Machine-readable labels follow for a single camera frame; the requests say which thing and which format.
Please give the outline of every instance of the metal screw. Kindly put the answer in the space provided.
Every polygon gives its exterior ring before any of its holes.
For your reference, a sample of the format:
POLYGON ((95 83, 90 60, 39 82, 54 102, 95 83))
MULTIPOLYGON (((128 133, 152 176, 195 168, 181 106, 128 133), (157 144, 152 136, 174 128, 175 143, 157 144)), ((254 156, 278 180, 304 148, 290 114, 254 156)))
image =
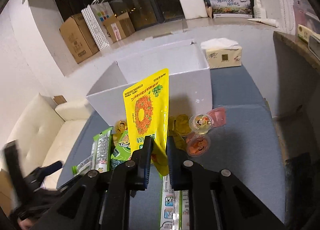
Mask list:
POLYGON ((186 166, 186 167, 191 167, 193 165, 193 162, 192 161, 184 161, 183 164, 186 166))
POLYGON ((95 177, 96 175, 98 175, 98 171, 92 169, 88 172, 88 176, 89 177, 95 177))
POLYGON ((125 165, 126 165, 127 167, 133 167, 135 164, 136 164, 136 163, 135 163, 134 161, 127 161, 127 162, 125 163, 125 165))
POLYGON ((229 177, 231 175, 231 172, 230 172, 230 170, 223 169, 221 171, 221 174, 222 174, 222 176, 229 177))

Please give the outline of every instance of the table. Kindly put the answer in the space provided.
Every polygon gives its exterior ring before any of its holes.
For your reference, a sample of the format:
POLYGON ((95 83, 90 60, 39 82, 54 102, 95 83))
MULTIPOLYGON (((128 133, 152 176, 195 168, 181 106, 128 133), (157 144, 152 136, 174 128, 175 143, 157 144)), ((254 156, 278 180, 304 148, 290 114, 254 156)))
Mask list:
MULTIPOLYGON (((244 66, 211 70, 213 107, 224 106, 227 124, 210 131, 210 149, 193 159, 204 168, 229 169, 284 222, 285 173, 270 110, 244 66)), ((64 165, 58 187, 73 176, 71 167, 88 157, 92 137, 108 128, 95 112, 64 165)), ((159 229, 162 180, 151 166, 148 189, 130 203, 129 229, 159 229)))

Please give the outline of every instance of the orange food ring illustration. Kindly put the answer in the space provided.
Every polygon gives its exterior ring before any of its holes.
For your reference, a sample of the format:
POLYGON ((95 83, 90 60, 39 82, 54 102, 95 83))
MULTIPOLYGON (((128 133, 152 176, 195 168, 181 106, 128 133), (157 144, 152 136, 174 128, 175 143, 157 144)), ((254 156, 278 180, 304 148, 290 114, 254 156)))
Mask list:
POLYGON ((153 115, 153 107, 150 96, 145 95, 139 98, 136 101, 136 105, 134 108, 134 116, 136 121, 136 127, 138 130, 138 134, 145 134, 147 130, 150 128, 151 120, 153 115), (144 111, 143 119, 139 120, 139 111, 144 111))

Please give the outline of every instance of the blue instruction picture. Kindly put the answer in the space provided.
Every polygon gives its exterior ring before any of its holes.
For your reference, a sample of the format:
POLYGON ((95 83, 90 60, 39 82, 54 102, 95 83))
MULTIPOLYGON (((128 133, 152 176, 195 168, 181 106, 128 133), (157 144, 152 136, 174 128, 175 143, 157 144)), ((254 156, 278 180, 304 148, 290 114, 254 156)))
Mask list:
POLYGON ((164 218, 173 218, 173 210, 172 209, 165 209, 164 210, 164 218))
POLYGON ((165 197, 165 206, 173 207, 173 197, 165 197))

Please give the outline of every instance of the qr code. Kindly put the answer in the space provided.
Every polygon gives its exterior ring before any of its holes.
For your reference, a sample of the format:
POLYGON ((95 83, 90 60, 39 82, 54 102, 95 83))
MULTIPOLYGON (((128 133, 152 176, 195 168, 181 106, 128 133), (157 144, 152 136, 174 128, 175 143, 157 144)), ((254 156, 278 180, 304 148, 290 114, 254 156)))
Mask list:
POLYGON ((223 54, 222 55, 222 61, 228 61, 228 54, 223 54))

